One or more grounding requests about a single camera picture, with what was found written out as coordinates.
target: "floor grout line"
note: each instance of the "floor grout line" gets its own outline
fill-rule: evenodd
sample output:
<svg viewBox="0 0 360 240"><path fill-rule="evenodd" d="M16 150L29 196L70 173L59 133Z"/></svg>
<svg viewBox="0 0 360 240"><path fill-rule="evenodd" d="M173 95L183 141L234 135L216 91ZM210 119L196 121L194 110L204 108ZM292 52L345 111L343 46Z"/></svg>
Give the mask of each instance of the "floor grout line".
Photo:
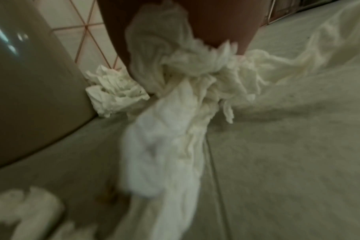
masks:
<svg viewBox="0 0 360 240"><path fill-rule="evenodd" d="M217 204L218 204L219 211L221 214L222 224L223 224L223 228L225 231L225 236L226 236L227 240L233 240L233 235L232 235L231 227L230 227L230 224L229 224L229 221L227 218L227 211L226 211L224 199L222 197L222 191L221 191L220 183L218 181L217 170L216 170L216 166L214 164L214 159L213 159L212 151L210 149L210 143L209 143L207 134L205 134L205 141L207 143L210 168L211 168L211 172L212 172L212 181L214 182L214 185L216 186L217 202L218 202Z"/></svg>

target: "tiled wall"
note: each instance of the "tiled wall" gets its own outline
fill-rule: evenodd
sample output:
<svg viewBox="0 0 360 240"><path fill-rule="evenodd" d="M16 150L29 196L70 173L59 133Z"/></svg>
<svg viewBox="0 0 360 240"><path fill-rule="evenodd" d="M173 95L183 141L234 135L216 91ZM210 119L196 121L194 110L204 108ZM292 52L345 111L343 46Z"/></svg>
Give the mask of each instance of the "tiled wall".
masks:
<svg viewBox="0 0 360 240"><path fill-rule="evenodd" d="M96 0L33 0L33 4L82 72L94 72L100 64L122 67Z"/></svg>

